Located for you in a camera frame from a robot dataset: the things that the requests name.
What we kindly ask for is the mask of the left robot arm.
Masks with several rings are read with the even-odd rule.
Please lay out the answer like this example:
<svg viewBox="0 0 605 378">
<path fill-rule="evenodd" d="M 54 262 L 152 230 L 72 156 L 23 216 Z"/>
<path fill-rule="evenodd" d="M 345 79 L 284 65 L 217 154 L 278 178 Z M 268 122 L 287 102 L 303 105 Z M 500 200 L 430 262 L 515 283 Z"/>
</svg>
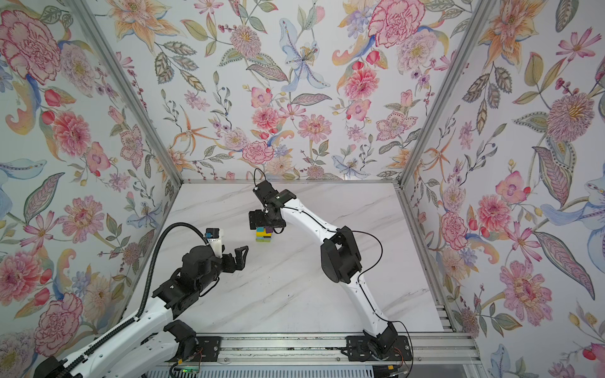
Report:
<svg viewBox="0 0 605 378">
<path fill-rule="evenodd" d="M 140 376 L 160 361 L 186 362 L 206 350 L 179 316 L 209 294 L 223 273 L 246 266 L 249 248 L 218 257 L 212 247 L 192 248 L 182 266 L 144 299 L 136 313 L 66 358 L 49 357 L 36 377 Z"/>
</svg>

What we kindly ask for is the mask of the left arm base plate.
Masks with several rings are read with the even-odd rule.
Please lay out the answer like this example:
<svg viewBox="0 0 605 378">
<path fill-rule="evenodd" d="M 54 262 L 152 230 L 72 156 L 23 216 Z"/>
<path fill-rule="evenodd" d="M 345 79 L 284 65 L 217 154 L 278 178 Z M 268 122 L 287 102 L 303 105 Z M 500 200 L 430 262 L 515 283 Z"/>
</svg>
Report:
<svg viewBox="0 0 605 378">
<path fill-rule="evenodd" d="M 222 340 L 220 336 L 196 336 L 182 340 L 169 362 L 217 362 Z"/>
</svg>

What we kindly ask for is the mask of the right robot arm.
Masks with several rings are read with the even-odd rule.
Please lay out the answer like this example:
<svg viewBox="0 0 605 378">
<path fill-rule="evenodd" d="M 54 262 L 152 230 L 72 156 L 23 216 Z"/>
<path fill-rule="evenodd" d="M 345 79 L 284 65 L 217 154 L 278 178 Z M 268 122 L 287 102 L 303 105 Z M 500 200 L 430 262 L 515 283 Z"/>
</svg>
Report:
<svg viewBox="0 0 605 378">
<path fill-rule="evenodd" d="M 366 270 L 355 236 L 367 233 L 330 224 L 290 190 L 279 192 L 267 180 L 255 184 L 253 192 L 262 208 L 249 213 L 251 229 L 263 227 L 282 232 L 294 224 L 310 233 L 320 245 L 323 273 L 343 288 L 362 321 L 367 351 L 379 360 L 386 359 L 399 333 L 384 316 L 364 277 Z"/>
</svg>

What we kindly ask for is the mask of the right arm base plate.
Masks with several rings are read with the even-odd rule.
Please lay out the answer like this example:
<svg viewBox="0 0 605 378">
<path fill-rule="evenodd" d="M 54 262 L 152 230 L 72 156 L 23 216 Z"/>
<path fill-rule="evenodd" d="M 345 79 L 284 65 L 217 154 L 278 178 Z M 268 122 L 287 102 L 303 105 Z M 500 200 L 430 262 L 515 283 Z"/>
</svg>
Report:
<svg viewBox="0 0 605 378">
<path fill-rule="evenodd" d="M 381 341 L 367 335 L 349 335 L 342 353 L 349 362 L 412 362 L 412 348 L 406 336 L 382 345 Z"/>
</svg>

